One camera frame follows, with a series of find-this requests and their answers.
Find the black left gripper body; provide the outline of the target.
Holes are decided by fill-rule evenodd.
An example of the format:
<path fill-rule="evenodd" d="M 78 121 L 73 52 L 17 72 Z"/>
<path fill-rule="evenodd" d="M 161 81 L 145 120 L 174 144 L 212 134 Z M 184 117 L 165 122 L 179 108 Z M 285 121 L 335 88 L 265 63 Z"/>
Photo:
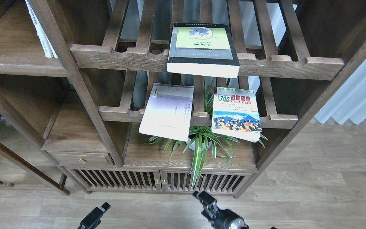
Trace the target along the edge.
<path fill-rule="evenodd" d="M 95 207 L 81 222 L 78 229 L 95 229 L 101 223 L 101 217 L 111 207 L 105 202 L 100 207 Z"/>

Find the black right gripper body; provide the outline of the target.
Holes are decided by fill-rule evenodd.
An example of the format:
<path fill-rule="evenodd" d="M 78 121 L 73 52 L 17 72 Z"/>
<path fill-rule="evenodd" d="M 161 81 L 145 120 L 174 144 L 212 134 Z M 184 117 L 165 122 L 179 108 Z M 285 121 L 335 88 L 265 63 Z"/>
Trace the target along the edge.
<path fill-rule="evenodd" d="M 206 191 L 194 191 L 192 194 L 203 205 L 204 210 L 201 212 L 203 216 L 211 223 L 213 228 L 221 228 L 221 213 L 217 206 L 217 200 Z"/>

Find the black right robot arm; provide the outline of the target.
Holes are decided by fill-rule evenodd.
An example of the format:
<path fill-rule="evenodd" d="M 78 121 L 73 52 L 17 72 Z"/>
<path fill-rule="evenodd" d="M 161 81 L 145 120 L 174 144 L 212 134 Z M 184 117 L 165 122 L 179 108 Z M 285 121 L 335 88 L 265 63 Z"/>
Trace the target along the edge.
<path fill-rule="evenodd" d="M 217 200 L 206 191 L 194 191 L 192 194 L 202 203 L 204 210 L 203 216 L 211 223 L 215 229 L 248 229 L 249 226 L 238 214 L 232 210 L 221 210 L 217 206 Z"/>

